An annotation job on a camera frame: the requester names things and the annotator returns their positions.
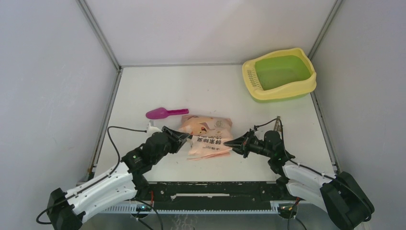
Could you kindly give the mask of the black sealing clip strip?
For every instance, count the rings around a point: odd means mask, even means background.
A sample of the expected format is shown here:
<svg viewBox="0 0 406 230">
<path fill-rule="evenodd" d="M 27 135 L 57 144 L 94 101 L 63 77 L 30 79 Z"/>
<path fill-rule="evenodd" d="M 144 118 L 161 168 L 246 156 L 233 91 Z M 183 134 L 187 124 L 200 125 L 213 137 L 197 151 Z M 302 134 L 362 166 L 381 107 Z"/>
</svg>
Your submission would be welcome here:
<svg viewBox="0 0 406 230">
<path fill-rule="evenodd" d="M 283 130 L 283 127 L 282 127 L 281 117 L 277 116 L 275 125 L 274 125 L 274 131 L 281 133 L 282 130 Z"/>
</svg>

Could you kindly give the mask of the magenta plastic scoop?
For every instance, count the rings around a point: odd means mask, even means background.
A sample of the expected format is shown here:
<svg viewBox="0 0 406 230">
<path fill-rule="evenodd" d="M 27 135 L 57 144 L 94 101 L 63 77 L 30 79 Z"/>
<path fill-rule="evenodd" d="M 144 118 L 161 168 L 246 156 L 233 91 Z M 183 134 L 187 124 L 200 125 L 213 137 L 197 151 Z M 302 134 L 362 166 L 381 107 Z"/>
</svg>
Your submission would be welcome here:
<svg viewBox="0 0 406 230">
<path fill-rule="evenodd" d="M 165 119 L 168 116 L 173 115 L 186 115 L 189 113 L 189 109 L 179 109 L 179 110 L 167 110 L 166 108 L 160 107 L 146 113 L 146 118 L 150 120 Z"/>
</svg>

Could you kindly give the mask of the pink cat litter bag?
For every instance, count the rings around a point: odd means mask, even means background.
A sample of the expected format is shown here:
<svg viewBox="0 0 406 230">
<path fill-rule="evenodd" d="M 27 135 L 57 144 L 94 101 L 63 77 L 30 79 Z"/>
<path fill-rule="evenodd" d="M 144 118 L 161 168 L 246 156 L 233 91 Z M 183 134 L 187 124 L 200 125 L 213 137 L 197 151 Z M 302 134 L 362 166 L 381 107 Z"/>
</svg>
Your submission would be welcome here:
<svg viewBox="0 0 406 230">
<path fill-rule="evenodd" d="M 178 130 L 190 134 L 188 159 L 199 161 L 230 156 L 231 148 L 225 146 L 224 142 L 233 139 L 231 128 L 229 118 L 183 115 Z"/>
</svg>

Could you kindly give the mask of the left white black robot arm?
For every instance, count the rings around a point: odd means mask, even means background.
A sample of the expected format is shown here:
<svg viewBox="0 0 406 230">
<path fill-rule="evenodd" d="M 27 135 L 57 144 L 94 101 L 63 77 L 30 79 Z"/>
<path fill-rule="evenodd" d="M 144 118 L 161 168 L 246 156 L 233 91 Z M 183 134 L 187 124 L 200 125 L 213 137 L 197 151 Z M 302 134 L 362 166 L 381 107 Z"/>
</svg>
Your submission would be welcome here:
<svg viewBox="0 0 406 230">
<path fill-rule="evenodd" d="M 166 126 L 149 127 L 145 132 L 149 135 L 145 142 L 119 157 L 106 172 L 75 188 L 58 188 L 50 194 L 44 213 L 54 229 L 78 230 L 111 206 L 148 197 L 150 188 L 144 174 L 167 154 L 177 153 L 191 136 Z"/>
</svg>

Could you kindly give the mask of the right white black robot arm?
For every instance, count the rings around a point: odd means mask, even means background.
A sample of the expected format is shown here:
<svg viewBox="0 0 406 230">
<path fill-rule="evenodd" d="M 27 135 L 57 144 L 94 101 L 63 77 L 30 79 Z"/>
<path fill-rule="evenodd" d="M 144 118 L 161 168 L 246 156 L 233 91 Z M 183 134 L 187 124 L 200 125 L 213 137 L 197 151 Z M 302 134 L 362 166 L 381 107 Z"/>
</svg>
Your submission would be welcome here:
<svg viewBox="0 0 406 230">
<path fill-rule="evenodd" d="M 267 131 L 260 140 L 250 130 L 223 144 L 244 158 L 250 153 L 268 157 L 270 169 L 280 176 L 277 195 L 282 199 L 298 197 L 319 207 L 340 230 L 353 230 L 371 220 L 374 206 L 351 174 L 318 172 L 294 162 L 281 133 Z"/>
</svg>

